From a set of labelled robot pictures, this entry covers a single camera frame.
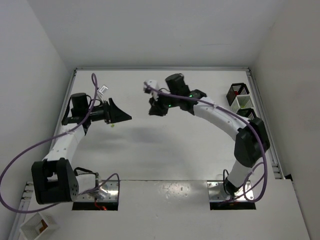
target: white wall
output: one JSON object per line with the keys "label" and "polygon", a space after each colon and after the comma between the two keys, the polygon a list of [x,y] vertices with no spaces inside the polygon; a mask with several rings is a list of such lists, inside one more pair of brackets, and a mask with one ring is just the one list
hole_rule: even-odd
{"label": "white wall", "polygon": [[79,66],[248,66],[286,0],[28,0]]}
{"label": "white wall", "polygon": [[319,13],[319,0],[289,1],[253,68],[281,162],[293,176],[314,240],[320,239]]}
{"label": "white wall", "polygon": [[[57,54],[27,0],[0,1],[0,171],[22,150],[52,136],[71,73]],[[31,180],[32,162],[48,145],[21,157],[4,177],[1,193],[17,207]],[[0,240],[15,214],[0,205]]]}

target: white wire basket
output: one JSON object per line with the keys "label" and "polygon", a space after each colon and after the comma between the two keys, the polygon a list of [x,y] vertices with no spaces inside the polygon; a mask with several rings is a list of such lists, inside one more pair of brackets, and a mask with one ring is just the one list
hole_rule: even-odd
{"label": "white wire basket", "polygon": [[230,107],[231,111],[236,114],[239,109],[254,109],[254,103],[250,95],[238,95],[235,97]]}
{"label": "white wire basket", "polygon": [[59,228],[55,219],[47,213],[37,212],[20,226],[25,240],[46,240]]}

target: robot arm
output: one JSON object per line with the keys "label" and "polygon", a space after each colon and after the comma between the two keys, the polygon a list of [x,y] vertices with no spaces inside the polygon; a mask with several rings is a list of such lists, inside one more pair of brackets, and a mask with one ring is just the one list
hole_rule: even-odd
{"label": "robot arm", "polygon": [[[165,81],[173,95],[201,99],[214,104],[204,92],[198,89],[190,91],[181,73],[173,74],[167,77]],[[159,86],[155,80],[147,80],[144,83],[144,92],[152,94],[149,100],[151,104],[149,115],[165,116],[168,113],[168,109],[180,107],[181,110],[187,111],[194,116],[203,118],[216,125],[235,141],[234,156],[236,161],[224,183],[226,194],[233,196],[243,185],[248,173],[262,156],[259,144],[251,130],[244,122],[224,112],[221,106],[213,107],[202,102],[156,94],[156,92],[152,91],[148,86],[156,90],[159,90]],[[249,123],[257,131],[264,151],[267,151],[270,148],[270,142],[263,121],[258,117],[253,120],[245,117],[240,118]]]}
{"label": "robot arm", "polygon": [[85,118],[90,103],[85,93],[73,94],[70,100],[73,106],[71,116],[68,117],[68,105],[60,130],[60,133],[67,134],[58,138],[43,160],[34,162],[31,167],[35,197],[39,204],[74,202],[79,193],[95,188],[98,182],[96,173],[76,176],[71,167],[78,144],[87,134],[92,122],[103,120],[110,124],[132,119],[109,98],[109,102],[101,100],[100,105],[94,106],[87,120],[71,131]]}

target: black wire basket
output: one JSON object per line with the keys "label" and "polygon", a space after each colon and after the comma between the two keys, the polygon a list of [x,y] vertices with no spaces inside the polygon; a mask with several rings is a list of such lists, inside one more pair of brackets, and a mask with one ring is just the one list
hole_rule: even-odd
{"label": "black wire basket", "polygon": [[248,90],[248,87],[245,83],[234,83],[231,85],[227,95],[226,99],[228,100],[229,106],[234,102],[236,96],[238,95],[248,95],[250,92]]}
{"label": "black wire basket", "polygon": [[241,108],[238,110],[236,114],[248,118],[250,120],[253,120],[257,117],[255,110],[252,108]]}

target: metal mounting plate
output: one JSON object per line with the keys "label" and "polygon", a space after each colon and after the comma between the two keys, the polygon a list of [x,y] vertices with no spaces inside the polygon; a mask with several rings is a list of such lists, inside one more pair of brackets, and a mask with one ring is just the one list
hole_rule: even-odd
{"label": "metal mounting plate", "polygon": [[[118,201],[118,181],[107,181],[96,193],[97,203],[116,203]],[[75,203],[94,203],[95,198],[89,194],[79,195]]]}
{"label": "metal mounting plate", "polygon": [[[223,194],[223,181],[208,181],[208,193],[209,193],[209,201],[210,203],[219,203],[228,200],[226,198],[225,194]],[[248,181],[245,185],[245,191],[249,190],[251,188],[251,183]],[[243,188],[241,187],[238,192],[235,193],[235,197],[242,195]],[[249,199],[254,199],[254,192],[250,190],[246,193],[246,196]],[[235,202],[247,202],[244,196],[239,197],[235,200]]]}

